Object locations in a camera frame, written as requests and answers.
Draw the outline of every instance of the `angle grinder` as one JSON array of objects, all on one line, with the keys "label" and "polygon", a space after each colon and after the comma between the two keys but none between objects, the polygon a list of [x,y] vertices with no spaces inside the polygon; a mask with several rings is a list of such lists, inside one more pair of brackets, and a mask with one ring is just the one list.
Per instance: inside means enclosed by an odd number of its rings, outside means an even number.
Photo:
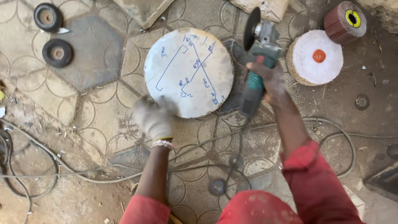
[{"label": "angle grinder", "polygon": [[[275,23],[261,22],[260,8],[254,8],[249,15],[244,31],[243,47],[245,50],[249,51],[251,48],[251,53],[256,56],[257,62],[273,69],[282,50],[276,43],[278,38],[279,32]],[[249,122],[256,113],[265,92],[263,79],[250,71],[247,75],[240,106],[240,113],[247,117]]]}]

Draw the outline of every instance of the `concrete floor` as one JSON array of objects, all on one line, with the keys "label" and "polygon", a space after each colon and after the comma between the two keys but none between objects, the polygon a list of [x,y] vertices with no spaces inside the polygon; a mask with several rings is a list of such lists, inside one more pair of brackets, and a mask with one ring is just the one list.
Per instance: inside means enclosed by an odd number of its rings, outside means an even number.
[{"label": "concrete floor", "polygon": [[[151,139],[133,126],[129,108],[147,93],[143,68],[150,47],[174,29],[195,27],[218,37],[234,60],[235,80],[230,96],[219,110],[203,118],[176,120],[176,149],[171,154],[182,153],[194,144],[238,130],[243,125],[244,120],[236,108],[242,91],[243,65],[249,59],[241,47],[248,15],[228,1],[175,0],[163,14],[166,21],[158,20],[142,34],[138,25],[111,0],[53,0],[63,12],[65,27],[72,30],[55,37],[68,40],[75,51],[73,62],[62,69],[46,66],[41,56],[42,46],[51,36],[40,33],[33,22],[33,9],[40,2],[0,1],[0,75],[7,84],[6,94],[19,99],[18,104],[4,100],[9,109],[6,118],[21,126],[24,122],[33,122],[32,127],[25,128],[55,151],[65,151],[65,161],[76,169],[109,163],[145,166]],[[325,6],[322,1],[291,0],[283,21],[278,24],[278,42],[285,49],[306,31],[321,29],[323,17],[337,3]],[[343,47],[344,66],[334,81],[322,86],[303,86],[285,70],[286,82],[303,117],[330,119],[347,132],[396,135],[398,46],[394,37],[381,29],[371,15],[366,16],[367,34]],[[283,65],[285,52],[280,58]],[[376,87],[369,73],[374,74]],[[361,93],[370,99],[365,111],[354,106]],[[263,103],[251,125],[274,121],[272,110]],[[306,126],[317,141],[337,131],[328,124],[309,122]],[[318,128],[320,132],[315,133],[313,129],[318,126],[322,126]],[[26,143],[15,132],[12,137],[15,148],[22,148]],[[355,167],[341,182],[358,202],[356,205],[365,222],[396,223],[398,204],[368,191],[362,180],[394,162],[386,155],[385,148],[398,140],[354,138],[353,141],[357,152]],[[242,169],[253,186],[281,197],[294,208],[291,192],[279,170],[281,143],[276,128],[247,132],[242,143],[238,135],[217,140],[181,156],[170,166],[227,163],[240,144]],[[336,173],[349,167],[352,154],[346,139],[330,141],[322,152]],[[30,161],[27,165],[20,164],[17,173],[44,172],[43,167],[49,166],[34,149],[18,152],[14,159],[15,163]],[[110,173],[132,174],[126,170]],[[212,195],[208,185],[215,178],[225,179],[227,174],[219,168],[203,168],[170,175],[168,194],[172,212],[185,224],[215,222],[228,200],[225,196]],[[43,182],[25,183],[30,190],[37,191],[50,182],[40,181]],[[230,195],[245,188],[236,177],[227,185]],[[88,222],[92,223],[102,223],[107,217],[117,222],[122,215],[120,202],[126,206],[130,198],[128,186],[131,186],[129,181],[98,185],[75,177],[62,177],[48,196],[37,201],[40,206],[33,208],[29,220],[78,223],[90,216]],[[20,223],[26,202],[15,198],[4,185],[0,185],[0,191],[6,195],[0,198],[0,221]]]}]

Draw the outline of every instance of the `bracelet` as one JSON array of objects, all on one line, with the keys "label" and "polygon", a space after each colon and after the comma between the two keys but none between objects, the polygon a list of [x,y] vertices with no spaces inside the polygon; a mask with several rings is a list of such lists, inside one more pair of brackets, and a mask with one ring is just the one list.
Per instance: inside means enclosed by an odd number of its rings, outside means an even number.
[{"label": "bracelet", "polygon": [[166,141],[166,140],[162,140],[162,139],[159,139],[158,141],[155,141],[154,143],[152,143],[152,146],[153,147],[163,146],[163,147],[170,149],[170,151],[173,150],[173,148],[174,148],[173,143]]}]

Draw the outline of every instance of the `white buffing wheel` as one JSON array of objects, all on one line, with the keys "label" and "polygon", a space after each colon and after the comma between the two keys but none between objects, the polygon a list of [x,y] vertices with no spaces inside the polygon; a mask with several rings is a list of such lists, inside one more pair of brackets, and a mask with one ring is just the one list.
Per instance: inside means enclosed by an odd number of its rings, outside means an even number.
[{"label": "white buffing wheel", "polygon": [[151,97],[172,99],[182,118],[215,111],[234,81],[227,49],[213,34],[194,28],[174,30],[160,38],[148,52],[144,71]]},{"label": "white buffing wheel", "polygon": [[324,30],[311,30],[290,45],[286,63],[297,82],[307,86],[322,85],[340,73],[343,51],[341,45],[332,42]]}]

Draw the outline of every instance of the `red sleeve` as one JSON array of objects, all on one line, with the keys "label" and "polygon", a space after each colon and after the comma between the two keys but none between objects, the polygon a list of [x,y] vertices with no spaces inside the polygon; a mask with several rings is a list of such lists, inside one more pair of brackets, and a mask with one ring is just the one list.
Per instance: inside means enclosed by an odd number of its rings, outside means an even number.
[{"label": "red sleeve", "polygon": [[316,141],[306,142],[286,160],[281,154],[281,159],[283,175],[304,223],[362,224],[357,208],[320,153]]},{"label": "red sleeve", "polygon": [[161,224],[169,221],[170,208],[152,198],[133,195],[119,224]]}]

